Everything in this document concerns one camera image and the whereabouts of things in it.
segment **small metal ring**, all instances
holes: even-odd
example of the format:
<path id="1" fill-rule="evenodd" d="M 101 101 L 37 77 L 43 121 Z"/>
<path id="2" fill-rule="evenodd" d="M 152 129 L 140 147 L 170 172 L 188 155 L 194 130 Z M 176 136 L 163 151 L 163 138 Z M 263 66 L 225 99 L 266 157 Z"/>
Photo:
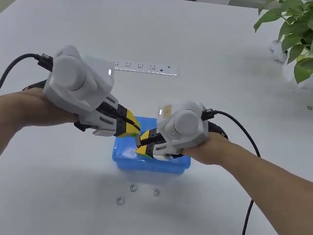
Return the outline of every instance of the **small metal ring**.
<path id="1" fill-rule="evenodd" d="M 134 185 L 134 184 L 129 185 L 129 190 L 131 192 L 135 192 L 137 190 L 137 185 Z"/>
<path id="2" fill-rule="evenodd" d="M 157 196 L 159 196 L 160 195 L 160 191 L 156 188 L 156 189 L 154 189 L 153 190 L 153 196 L 154 197 L 157 197 Z"/>
<path id="3" fill-rule="evenodd" d="M 124 203 L 125 203 L 125 199 L 124 199 L 124 197 L 118 197 L 117 199 L 116 199 L 116 203 L 118 204 L 118 205 L 123 205 Z"/>

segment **yellow and black gripper tip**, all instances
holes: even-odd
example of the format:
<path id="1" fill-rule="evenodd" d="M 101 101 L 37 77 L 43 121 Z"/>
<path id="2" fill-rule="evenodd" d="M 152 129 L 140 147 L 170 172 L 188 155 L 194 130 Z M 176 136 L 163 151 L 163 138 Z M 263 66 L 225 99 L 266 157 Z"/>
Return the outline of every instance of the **yellow and black gripper tip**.
<path id="1" fill-rule="evenodd" d="M 157 129 L 148 130 L 145 133 L 143 133 L 142 136 L 140 136 L 140 141 L 142 142 L 143 140 L 154 137 L 156 134 L 157 134 Z M 154 146 L 155 146 L 154 142 L 149 143 L 147 145 L 142 145 L 135 150 L 135 153 L 138 153 L 148 158 L 154 158 L 153 157 Z"/>
<path id="2" fill-rule="evenodd" d="M 140 124 L 134 117 L 133 113 L 122 105 L 118 105 L 117 111 L 120 115 L 132 121 L 133 124 L 124 121 L 121 118 L 116 119 L 116 133 L 114 136 L 118 138 L 135 137 L 140 135 Z"/>

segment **black cable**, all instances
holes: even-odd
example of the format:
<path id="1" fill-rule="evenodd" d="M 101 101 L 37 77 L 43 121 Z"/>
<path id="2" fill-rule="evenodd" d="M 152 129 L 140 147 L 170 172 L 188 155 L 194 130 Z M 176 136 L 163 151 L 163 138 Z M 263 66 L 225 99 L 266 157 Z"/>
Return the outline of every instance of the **black cable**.
<path id="1" fill-rule="evenodd" d="M 9 66 L 6 68 L 6 70 L 4 71 L 1 79 L 0 79 L 0 89 L 1 87 L 3 86 L 3 83 L 6 79 L 6 77 L 8 76 L 9 72 L 13 69 L 13 67 L 18 63 L 20 62 L 21 60 L 23 59 L 26 59 L 26 58 L 35 58 L 36 60 L 40 60 L 41 59 L 41 56 L 38 55 L 38 54 L 33 54 L 33 53 L 28 53 L 28 54 L 24 54 L 24 55 L 21 55 L 19 56 L 18 58 L 16 58 L 15 60 L 13 60 Z"/>
<path id="2" fill-rule="evenodd" d="M 225 112 L 222 112 L 222 111 L 218 111 L 218 110 L 213 110 L 212 112 L 213 112 L 213 114 L 224 115 L 224 116 L 228 117 L 229 119 L 231 119 L 234 123 L 236 123 L 240 127 L 240 129 L 245 133 L 245 135 L 248 137 L 248 139 L 250 140 L 250 142 L 251 142 L 251 144 L 252 144 L 252 146 L 253 146 L 253 148 L 255 150 L 256 156 L 258 156 L 259 158 L 261 157 L 260 152 L 258 150 L 258 147 L 256 146 L 254 140 L 252 139 L 252 137 L 248 133 L 248 131 L 246 131 L 246 129 L 240 124 L 240 122 L 238 122 L 232 115 L 230 115 L 228 113 L 225 113 Z M 248 211 L 246 212 L 246 218 L 245 218 L 245 222 L 244 222 L 242 235 L 246 234 L 246 228 L 248 226 L 249 216 L 250 216 L 250 213 L 251 213 L 251 209 L 252 209 L 253 203 L 254 203 L 254 201 L 253 201 L 253 199 L 251 199 L 249 207 L 248 207 Z"/>

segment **blue plastic box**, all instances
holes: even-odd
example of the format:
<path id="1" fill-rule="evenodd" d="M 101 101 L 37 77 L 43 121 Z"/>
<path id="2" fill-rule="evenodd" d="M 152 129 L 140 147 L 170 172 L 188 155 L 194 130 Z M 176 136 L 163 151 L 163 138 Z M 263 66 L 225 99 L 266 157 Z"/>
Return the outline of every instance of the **blue plastic box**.
<path id="1" fill-rule="evenodd" d="M 140 123 L 141 135 L 150 129 L 157 127 L 157 119 L 148 117 L 136 117 Z M 183 156 L 170 161 L 160 161 L 141 156 L 135 153 L 135 139 L 131 137 L 115 138 L 112 159 L 117 167 L 122 170 L 146 170 L 182 174 L 190 167 L 190 157 Z"/>

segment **power strip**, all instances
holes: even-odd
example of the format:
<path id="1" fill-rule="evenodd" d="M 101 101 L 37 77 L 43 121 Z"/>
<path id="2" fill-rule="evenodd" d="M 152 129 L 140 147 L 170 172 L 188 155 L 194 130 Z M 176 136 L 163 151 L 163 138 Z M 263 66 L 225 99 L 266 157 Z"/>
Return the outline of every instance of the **power strip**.
<path id="1" fill-rule="evenodd" d="M 114 69 L 117 71 L 142 72 L 167 76 L 178 76 L 177 70 L 169 65 L 157 65 L 129 60 L 115 60 Z"/>

